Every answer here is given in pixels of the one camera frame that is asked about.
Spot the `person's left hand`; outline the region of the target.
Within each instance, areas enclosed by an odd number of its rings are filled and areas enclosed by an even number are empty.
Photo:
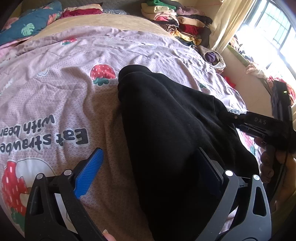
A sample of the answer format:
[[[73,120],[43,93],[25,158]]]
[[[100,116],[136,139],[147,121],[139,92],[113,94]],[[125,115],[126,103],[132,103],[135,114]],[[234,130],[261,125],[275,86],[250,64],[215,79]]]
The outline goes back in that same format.
[[[102,234],[108,241],[116,241],[114,236],[112,236],[107,230],[104,230]]]

